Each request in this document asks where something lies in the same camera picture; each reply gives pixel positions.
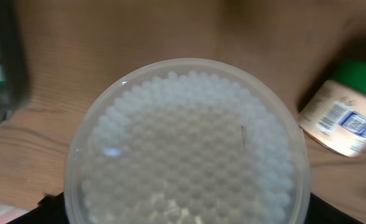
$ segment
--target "wood grain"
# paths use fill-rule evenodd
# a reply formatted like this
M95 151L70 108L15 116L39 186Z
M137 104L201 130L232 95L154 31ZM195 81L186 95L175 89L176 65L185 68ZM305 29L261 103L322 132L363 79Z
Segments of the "wood grain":
M32 102L0 129L0 202L32 209L63 190L68 146L97 96L127 73L170 58L241 68L294 116L350 39L366 35L366 0L17 0ZM366 223L366 153L307 139L314 193Z

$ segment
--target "green lid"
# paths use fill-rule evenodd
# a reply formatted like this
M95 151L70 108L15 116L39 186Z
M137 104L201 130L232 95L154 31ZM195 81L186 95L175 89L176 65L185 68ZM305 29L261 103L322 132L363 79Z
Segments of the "green lid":
M333 74L332 80L347 85L366 95L366 63L346 60Z

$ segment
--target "round translucent lid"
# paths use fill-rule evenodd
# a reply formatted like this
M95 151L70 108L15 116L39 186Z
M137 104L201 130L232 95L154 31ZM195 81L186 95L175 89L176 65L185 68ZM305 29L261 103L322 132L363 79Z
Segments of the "round translucent lid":
M303 134L246 72L183 58L140 68L86 113L71 145L73 224L303 223Z

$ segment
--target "spice jar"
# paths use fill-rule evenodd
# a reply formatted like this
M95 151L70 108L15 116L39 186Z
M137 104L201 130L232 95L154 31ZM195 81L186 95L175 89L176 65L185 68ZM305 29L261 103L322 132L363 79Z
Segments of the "spice jar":
M355 157L366 148L366 63L346 60L299 115L313 139Z

